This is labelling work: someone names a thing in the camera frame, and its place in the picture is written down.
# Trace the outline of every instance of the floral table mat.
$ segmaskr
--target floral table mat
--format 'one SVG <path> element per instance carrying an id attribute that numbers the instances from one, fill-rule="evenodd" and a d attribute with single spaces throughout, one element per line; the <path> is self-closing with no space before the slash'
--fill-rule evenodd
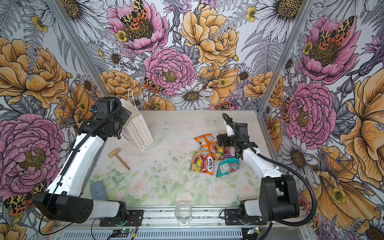
<path id="1" fill-rule="evenodd" d="M 103 181 L 109 200 L 127 205 L 238 205 L 240 200 L 258 197 L 260 180 L 242 159 L 239 170 L 220 178 L 216 161 L 214 175 L 190 171 L 192 155 L 200 146 L 194 137 L 225 133 L 223 112 L 235 122 L 248 123 L 251 141 L 269 156 L 254 111 L 142 111 L 154 142 L 140 152 L 123 137 L 109 138 L 83 197 L 91 198 L 90 185 L 98 180 Z M 130 171 L 107 156 L 117 147 Z"/>

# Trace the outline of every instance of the clear glass cup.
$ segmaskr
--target clear glass cup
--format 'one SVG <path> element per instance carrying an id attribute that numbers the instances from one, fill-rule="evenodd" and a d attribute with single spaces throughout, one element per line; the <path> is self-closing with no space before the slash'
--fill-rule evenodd
<path id="1" fill-rule="evenodd" d="M 187 225 L 192 218 L 192 208 L 186 202 L 179 203 L 175 208 L 176 220 L 181 225 Z"/>

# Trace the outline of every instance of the wooden mallet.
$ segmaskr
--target wooden mallet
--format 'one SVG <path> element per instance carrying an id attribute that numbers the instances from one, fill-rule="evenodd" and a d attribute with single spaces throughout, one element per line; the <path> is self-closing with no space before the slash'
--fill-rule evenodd
<path id="1" fill-rule="evenodd" d="M 113 156 L 116 156 L 120 162 L 128 169 L 130 170 L 130 168 L 128 167 L 128 165 L 119 157 L 118 153 L 121 151 L 120 148 L 116 148 L 115 150 L 113 150 L 110 154 L 108 154 L 108 157 L 113 157 Z"/>

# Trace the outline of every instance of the teal candy bag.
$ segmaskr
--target teal candy bag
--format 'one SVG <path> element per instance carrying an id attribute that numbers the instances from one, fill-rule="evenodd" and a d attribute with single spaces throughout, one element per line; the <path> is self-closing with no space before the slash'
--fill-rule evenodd
<path id="1" fill-rule="evenodd" d="M 239 168 L 240 163 L 237 158 L 226 158 L 218 165 L 216 177 L 221 177 L 223 175 L 230 174 L 231 172 L 235 172 Z"/>

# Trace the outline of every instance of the white paper bag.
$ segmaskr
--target white paper bag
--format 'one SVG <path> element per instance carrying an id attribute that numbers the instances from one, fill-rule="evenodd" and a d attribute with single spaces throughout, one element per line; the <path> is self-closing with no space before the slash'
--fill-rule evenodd
<path id="1" fill-rule="evenodd" d="M 128 121 L 123 126 L 121 135 L 142 152 L 153 142 L 152 135 L 149 132 L 143 116 L 136 106 L 133 106 L 130 101 L 123 98 L 120 99 L 120 101 L 121 106 L 132 113 Z"/>

